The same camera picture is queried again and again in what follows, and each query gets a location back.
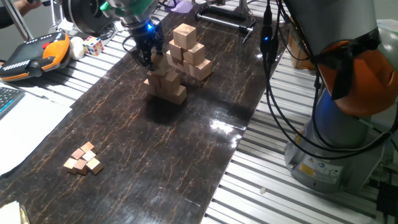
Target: keyboard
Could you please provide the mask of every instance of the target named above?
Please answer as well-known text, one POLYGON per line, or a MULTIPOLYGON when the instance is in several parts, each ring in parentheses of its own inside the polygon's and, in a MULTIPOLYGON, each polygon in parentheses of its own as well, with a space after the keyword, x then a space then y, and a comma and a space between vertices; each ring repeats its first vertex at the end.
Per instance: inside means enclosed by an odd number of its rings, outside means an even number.
POLYGON ((0 119, 10 112, 24 95, 23 91, 0 87, 0 119))

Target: white paper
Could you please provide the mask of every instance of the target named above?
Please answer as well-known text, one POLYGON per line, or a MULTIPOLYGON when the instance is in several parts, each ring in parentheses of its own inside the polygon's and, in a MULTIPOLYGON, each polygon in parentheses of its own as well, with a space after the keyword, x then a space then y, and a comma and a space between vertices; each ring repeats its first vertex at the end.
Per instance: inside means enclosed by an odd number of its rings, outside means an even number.
POLYGON ((0 222, 7 224, 21 224, 21 212, 19 203, 11 202, 0 208, 0 222))
POLYGON ((0 175, 23 162, 71 110, 26 93, 0 119, 0 175))

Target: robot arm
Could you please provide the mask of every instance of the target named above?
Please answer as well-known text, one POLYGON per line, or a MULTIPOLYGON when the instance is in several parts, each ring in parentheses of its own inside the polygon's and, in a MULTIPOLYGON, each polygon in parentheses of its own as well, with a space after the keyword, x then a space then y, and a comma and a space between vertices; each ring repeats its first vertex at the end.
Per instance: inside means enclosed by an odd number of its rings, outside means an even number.
POLYGON ((133 59, 149 70, 155 70, 151 62, 151 50, 162 55, 164 35, 160 23, 154 24, 150 19, 157 7, 157 0, 107 0, 100 9, 106 17, 117 17, 136 42, 136 48, 129 51, 133 59))

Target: wooden block tower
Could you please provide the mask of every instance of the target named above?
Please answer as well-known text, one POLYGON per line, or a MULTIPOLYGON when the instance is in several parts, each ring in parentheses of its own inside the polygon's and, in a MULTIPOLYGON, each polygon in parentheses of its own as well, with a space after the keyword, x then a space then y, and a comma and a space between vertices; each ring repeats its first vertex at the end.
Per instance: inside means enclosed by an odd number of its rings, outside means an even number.
POLYGON ((169 65, 198 80, 210 75, 211 61, 205 59, 205 46, 197 42, 196 28, 181 24, 173 30, 173 38, 166 53, 169 65))
POLYGON ((157 70, 147 73, 147 80, 144 82, 146 92, 181 105, 187 97, 187 89, 181 86, 180 75, 169 70, 167 59, 163 55, 153 54, 151 59, 157 70))

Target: metal stand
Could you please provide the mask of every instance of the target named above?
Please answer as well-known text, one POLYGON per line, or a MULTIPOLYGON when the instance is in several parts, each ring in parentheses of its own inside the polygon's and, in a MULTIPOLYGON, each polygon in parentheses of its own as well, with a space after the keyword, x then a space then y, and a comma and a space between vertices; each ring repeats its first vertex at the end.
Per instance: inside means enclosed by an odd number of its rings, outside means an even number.
POLYGON ((19 13, 17 7, 14 5, 12 0, 1 0, 4 7, 7 9, 8 14, 11 16, 14 21, 15 26, 17 27, 19 33, 25 41, 33 40, 33 35, 30 32, 29 28, 26 26, 24 18, 19 13))
POLYGON ((214 22, 217 24, 221 24, 224 26, 237 28, 240 32, 247 34, 247 36, 253 31, 253 26, 256 23, 254 17, 252 17, 249 13, 248 5, 246 4, 246 0, 239 0, 239 6, 236 7, 234 11, 228 11, 226 9, 220 9, 218 7, 209 6, 205 4, 199 10, 197 10, 195 14, 196 19, 203 19, 208 22, 214 22), (223 17, 227 17, 234 21, 240 21, 240 24, 236 24, 233 22, 224 21, 222 19, 216 19, 210 16, 206 16, 205 14, 215 14, 223 17))

